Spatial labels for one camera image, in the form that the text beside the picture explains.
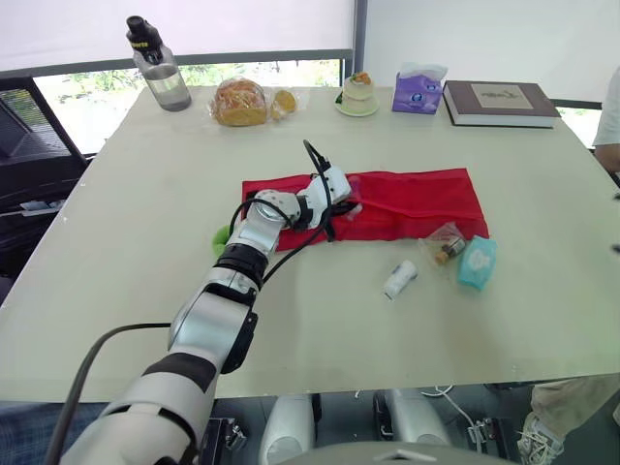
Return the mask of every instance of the black cable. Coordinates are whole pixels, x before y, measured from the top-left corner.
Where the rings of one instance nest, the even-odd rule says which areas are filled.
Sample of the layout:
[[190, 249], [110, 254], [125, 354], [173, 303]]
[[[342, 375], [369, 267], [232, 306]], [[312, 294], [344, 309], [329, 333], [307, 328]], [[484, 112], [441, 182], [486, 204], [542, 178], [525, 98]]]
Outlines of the black cable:
[[314, 148], [308, 140], [305, 139], [303, 141], [303, 145], [306, 147], [306, 150], [308, 151], [308, 156], [310, 157], [310, 160], [312, 160], [312, 163], [314, 164], [314, 167], [319, 173], [319, 176], [321, 177], [321, 181], [323, 182], [323, 187], [325, 188], [325, 197], [327, 200], [327, 208], [325, 209], [321, 223], [316, 228], [314, 233], [310, 237], [308, 237], [306, 240], [304, 240], [301, 244], [299, 244], [297, 247], [295, 247], [291, 252], [285, 255], [278, 263], [276, 263], [264, 277], [263, 279], [264, 283], [266, 283], [271, 278], [271, 276], [273, 276], [273, 273], [275, 273], [280, 266], [285, 264], [289, 259], [291, 259], [299, 251], [301, 251], [301, 249], [303, 249], [304, 247], [309, 245], [314, 239], [316, 239], [319, 236], [319, 234], [325, 230], [327, 223], [331, 219], [331, 194], [329, 193], [329, 186], [327, 185], [326, 176], [324, 174], [324, 167], [328, 166], [328, 163], [326, 159], [321, 156], [321, 154], [317, 151], [317, 149]]
[[74, 378], [74, 382], [71, 385], [71, 389], [69, 390], [69, 394], [67, 395], [65, 405], [60, 411], [60, 416], [58, 417], [58, 421], [54, 426], [54, 431], [51, 435], [51, 439], [49, 440], [46, 460], [44, 462], [46, 465], [57, 465], [60, 463], [62, 449], [65, 445], [65, 439], [67, 438], [67, 433], [69, 431], [69, 426], [71, 425], [71, 420], [74, 416], [74, 413], [76, 412], [79, 397], [81, 396], [81, 391], [84, 387], [86, 377], [88, 376], [88, 370], [90, 369], [90, 366], [93, 364], [95, 357], [97, 356], [103, 345], [106, 343], [106, 341], [112, 336], [118, 334], [119, 332], [131, 331], [134, 329], [146, 329], [152, 327], [170, 327], [170, 325], [170, 323], [143, 323], [139, 325], [120, 326], [111, 331], [108, 331], [106, 334], [97, 339], [97, 342], [93, 344], [93, 346], [88, 351], [88, 354], [86, 354], [86, 357], [81, 362], [79, 370], [76, 373], [76, 377]]
[[241, 210], [244, 207], [251, 205], [252, 203], [263, 203], [267, 205], [269, 208], [273, 208], [275, 212], [278, 213], [284, 219], [287, 226], [291, 229], [293, 228], [293, 221], [291, 221], [291, 218], [289, 218], [284, 211], [282, 211], [280, 208], [278, 208], [276, 205], [274, 205], [270, 201], [265, 201], [263, 199], [257, 199], [256, 197], [253, 197], [252, 199], [248, 199], [247, 201], [243, 201], [242, 203], [240, 203], [239, 206], [234, 211], [234, 215], [232, 216], [232, 219], [231, 219], [231, 224], [229, 225], [229, 235], [233, 235], [234, 223], [236, 222], [236, 217], [239, 216], [239, 213], [241, 212]]

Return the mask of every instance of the light blue packet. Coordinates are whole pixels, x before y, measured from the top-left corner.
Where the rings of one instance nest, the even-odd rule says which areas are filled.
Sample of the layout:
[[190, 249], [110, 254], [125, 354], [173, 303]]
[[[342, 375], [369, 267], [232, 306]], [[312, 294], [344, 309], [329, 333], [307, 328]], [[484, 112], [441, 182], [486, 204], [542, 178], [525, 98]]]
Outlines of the light blue packet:
[[475, 235], [459, 264], [458, 282], [479, 290], [484, 289], [495, 269], [496, 250], [497, 242]]

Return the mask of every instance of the purple tissue box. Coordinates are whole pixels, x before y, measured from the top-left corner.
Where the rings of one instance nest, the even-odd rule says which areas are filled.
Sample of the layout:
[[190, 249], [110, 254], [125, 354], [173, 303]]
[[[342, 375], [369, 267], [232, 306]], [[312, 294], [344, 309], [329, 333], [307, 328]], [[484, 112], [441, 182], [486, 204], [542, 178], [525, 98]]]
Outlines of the purple tissue box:
[[425, 75], [400, 78], [396, 75], [396, 89], [392, 111], [435, 114], [442, 100], [442, 83]]

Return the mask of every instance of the person's arm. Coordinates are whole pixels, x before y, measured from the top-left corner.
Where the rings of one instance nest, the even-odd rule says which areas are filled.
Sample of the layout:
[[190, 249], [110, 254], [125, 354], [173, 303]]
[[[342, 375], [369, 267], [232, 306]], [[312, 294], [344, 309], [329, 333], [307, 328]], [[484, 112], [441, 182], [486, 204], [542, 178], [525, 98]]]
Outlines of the person's arm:
[[620, 143], [597, 145], [594, 155], [607, 171], [620, 171]]
[[595, 156], [607, 171], [620, 171], [620, 68], [611, 77], [603, 103]]

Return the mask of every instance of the brown book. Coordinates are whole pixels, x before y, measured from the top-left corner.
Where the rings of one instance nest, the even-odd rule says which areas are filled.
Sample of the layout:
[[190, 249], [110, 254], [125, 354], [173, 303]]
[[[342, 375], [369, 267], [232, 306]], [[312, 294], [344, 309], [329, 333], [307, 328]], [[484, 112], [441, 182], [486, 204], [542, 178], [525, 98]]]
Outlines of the brown book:
[[444, 98], [455, 126], [552, 128], [560, 117], [534, 83], [448, 80]]

